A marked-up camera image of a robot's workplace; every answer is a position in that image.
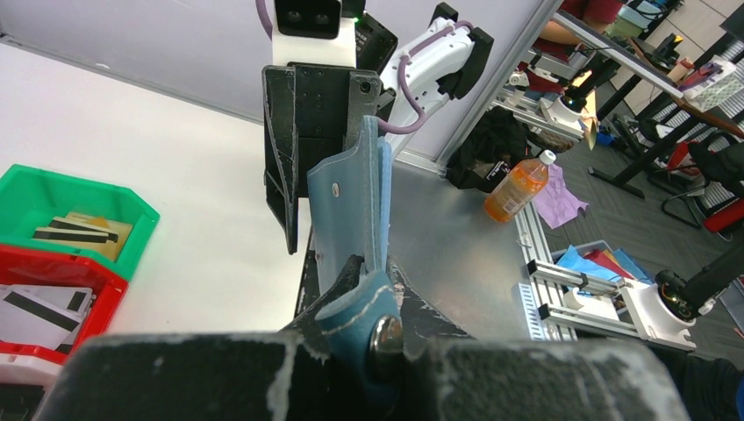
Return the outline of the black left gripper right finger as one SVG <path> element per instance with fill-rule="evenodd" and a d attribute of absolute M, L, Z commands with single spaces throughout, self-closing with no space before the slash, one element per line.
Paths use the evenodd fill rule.
<path fill-rule="evenodd" d="M 395 420 L 686 420 L 662 364 L 633 343 L 479 340 L 387 270 L 403 319 Z"/>

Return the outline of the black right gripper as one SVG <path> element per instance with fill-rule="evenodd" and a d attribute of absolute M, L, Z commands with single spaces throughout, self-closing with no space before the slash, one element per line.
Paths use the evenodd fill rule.
<path fill-rule="evenodd" d="M 356 145 L 382 88 L 374 71 L 299 62 L 294 68 L 262 70 L 266 201 L 290 254 L 297 251 L 298 198 L 308 196 L 307 173 L 340 153 L 345 136 L 347 150 Z"/>

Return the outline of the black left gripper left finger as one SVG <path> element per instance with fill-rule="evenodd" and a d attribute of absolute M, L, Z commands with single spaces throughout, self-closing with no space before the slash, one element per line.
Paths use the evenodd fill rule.
<path fill-rule="evenodd" d="M 39 420 L 355 420 L 313 309 L 278 332 L 140 334 L 75 352 Z"/>

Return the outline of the blue leather card holder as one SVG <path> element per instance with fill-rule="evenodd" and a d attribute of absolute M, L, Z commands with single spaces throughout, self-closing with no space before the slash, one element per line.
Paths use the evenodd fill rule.
<path fill-rule="evenodd" d="M 314 319 L 340 371 L 335 388 L 358 410 L 385 414 L 402 374 L 402 320 L 387 273 L 391 147 L 375 117 L 362 118 L 355 144 L 307 174 L 318 284 Z"/>

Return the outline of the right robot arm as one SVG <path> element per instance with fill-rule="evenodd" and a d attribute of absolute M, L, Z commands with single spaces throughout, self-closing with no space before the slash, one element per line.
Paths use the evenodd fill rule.
<path fill-rule="evenodd" d="M 266 197 L 288 251 L 297 251 L 307 198 L 318 243 L 384 252 L 392 161 L 428 118 L 475 87 L 493 38 L 445 3 L 405 45 L 363 1 L 255 8 L 273 58 L 261 75 Z"/>

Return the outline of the gold cards in green bin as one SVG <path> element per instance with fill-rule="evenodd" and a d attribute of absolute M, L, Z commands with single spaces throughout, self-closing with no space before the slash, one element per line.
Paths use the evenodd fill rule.
<path fill-rule="evenodd" d="M 46 226 L 37 227 L 32 239 L 89 250 L 116 261 L 132 232 L 132 225 L 103 217 L 70 213 L 53 217 Z"/>

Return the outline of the white magnetic stripe cards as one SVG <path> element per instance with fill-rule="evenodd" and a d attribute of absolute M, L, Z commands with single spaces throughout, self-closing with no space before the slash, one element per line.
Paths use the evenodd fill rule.
<path fill-rule="evenodd" d="M 91 288 L 3 285 L 1 340 L 67 353 L 95 299 Z"/>

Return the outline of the purple cloth on floor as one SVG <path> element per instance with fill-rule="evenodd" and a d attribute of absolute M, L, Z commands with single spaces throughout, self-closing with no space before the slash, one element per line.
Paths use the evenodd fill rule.
<path fill-rule="evenodd" d="M 532 200 L 542 220 L 551 228 L 559 228 L 583 215 L 589 204 L 569 191 L 563 170 L 557 164 L 548 167 L 548 181 Z"/>

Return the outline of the orange drink bottle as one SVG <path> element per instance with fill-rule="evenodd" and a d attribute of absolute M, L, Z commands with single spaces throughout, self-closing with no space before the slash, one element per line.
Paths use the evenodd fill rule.
<path fill-rule="evenodd" d="M 555 159 L 552 151 L 543 150 L 536 158 L 519 162 L 486 198 L 487 214 L 499 223 L 509 222 L 547 185 Z"/>

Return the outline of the green plastic bin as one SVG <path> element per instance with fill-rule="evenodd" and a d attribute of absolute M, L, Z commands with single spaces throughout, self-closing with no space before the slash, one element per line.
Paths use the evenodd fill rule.
<path fill-rule="evenodd" d="M 105 218 L 131 230 L 116 260 L 93 250 L 78 249 L 32 237 L 37 228 L 70 212 Z M 105 182 L 13 164 L 1 176 L 1 242 L 56 253 L 79 254 L 97 261 L 130 281 L 140 263 L 160 214 L 133 190 Z"/>

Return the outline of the white plastic bin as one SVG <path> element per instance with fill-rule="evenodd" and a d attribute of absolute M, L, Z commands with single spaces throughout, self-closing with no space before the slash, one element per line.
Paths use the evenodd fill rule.
<path fill-rule="evenodd" d="M 1 353 L 1 419 L 34 420 L 61 365 L 34 355 Z"/>

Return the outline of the red plastic bin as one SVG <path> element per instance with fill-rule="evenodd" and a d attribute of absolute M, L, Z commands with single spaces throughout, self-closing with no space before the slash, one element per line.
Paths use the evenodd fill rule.
<path fill-rule="evenodd" d="M 1 246 L 1 353 L 61 365 L 107 331 L 128 282 L 91 258 Z"/>

